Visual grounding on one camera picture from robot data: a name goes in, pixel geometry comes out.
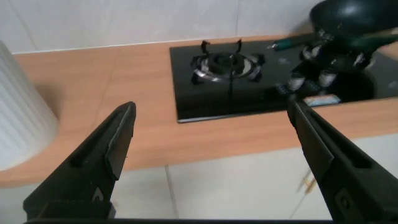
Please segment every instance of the label on stove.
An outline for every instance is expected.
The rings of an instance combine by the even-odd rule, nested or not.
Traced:
[[[340,98],[333,94],[323,96],[309,96],[304,98],[304,102],[309,106],[332,105],[339,103],[340,101]]]

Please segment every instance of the black wok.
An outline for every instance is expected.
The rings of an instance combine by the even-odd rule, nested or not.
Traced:
[[[310,12],[314,33],[278,40],[273,48],[283,50],[315,41],[336,48],[373,53],[398,40],[391,34],[398,27],[398,0],[326,0]]]

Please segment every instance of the wok handle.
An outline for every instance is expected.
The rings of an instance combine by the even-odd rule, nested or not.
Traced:
[[[316,40],[314,33],[302,34],[294,37],[288,37],[280,40],[276,40],[272,45],[268,46],[268,49],[275,51],[290,49],[299,45],[308,44]]]

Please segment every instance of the cabinet handle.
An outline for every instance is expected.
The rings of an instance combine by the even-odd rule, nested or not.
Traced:
[[[307,172],[306,176],[304,177],[303,181],[304,181],[304,184],[307,186],[307,189],[305,190],[305,194],[307,195],[307,194],[311,193],[312,189],[314,188],[315,184],[317,183],[317,180],[313,176],[311,170],[309,170]]]
[[[305,185],[307,186],[307,189],[305,190],[305,194],[311,193],[311,191],[314,188],[316,182],[317,182],[317,180],[315,180],[315,178],[312,178],[311,181],[308,181],[307,179],[305,179]]]

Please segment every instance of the wooden countertop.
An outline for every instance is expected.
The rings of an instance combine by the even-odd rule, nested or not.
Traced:
[[[237,38],[211,42],[234,41]],[[198,44],[199,40],[16,55],[59,119],[60,130],[39,155],[0,172],[0,187],[45,179],[127,101],[137,104],[134,138],[124,163],[128,170],[299,146],[285,111],[177,124],[169,47]],[[398,58],[398,45],[384,51]],[[349,138],[398,132],[398,98],[317,111]]]

